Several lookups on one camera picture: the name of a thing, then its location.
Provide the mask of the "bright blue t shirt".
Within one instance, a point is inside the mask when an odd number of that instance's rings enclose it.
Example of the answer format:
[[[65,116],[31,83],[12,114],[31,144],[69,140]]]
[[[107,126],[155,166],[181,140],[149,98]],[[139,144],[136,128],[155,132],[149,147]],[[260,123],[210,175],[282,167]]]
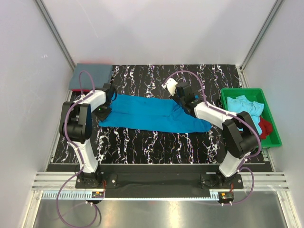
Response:
[[[112,112],[100,127],[129,128],[165,133],[206,133],[211,124],[188,115],[171,99],[118,95]]]

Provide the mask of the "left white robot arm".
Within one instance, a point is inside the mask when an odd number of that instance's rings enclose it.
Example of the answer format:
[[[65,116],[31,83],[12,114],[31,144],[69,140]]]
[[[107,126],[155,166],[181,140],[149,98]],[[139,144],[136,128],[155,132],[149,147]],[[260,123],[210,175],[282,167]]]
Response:
[[[82,94],[79,99],[62,105],[59,133],[72,146],[78,158],[77,182],[89,188],[98,188],[104,183],[90,141],[92,114],[104,121],[111,113],[110,105],[116,98],[116,88],[111,83],[105,83],[101,89]]]

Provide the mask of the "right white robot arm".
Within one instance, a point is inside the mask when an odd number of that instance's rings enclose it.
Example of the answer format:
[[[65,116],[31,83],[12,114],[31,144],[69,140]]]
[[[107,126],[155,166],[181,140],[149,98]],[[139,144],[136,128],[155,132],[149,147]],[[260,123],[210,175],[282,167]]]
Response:
[[[230,112],[196,98],[188,83],[169,79],[163,88],[184,112],[197,119],[206,120],[223,131],[226,155],[215,174],[209,178],[208,187],[227,188],[241,166],[255,149],[261,149],[261,139],[248,112]]]

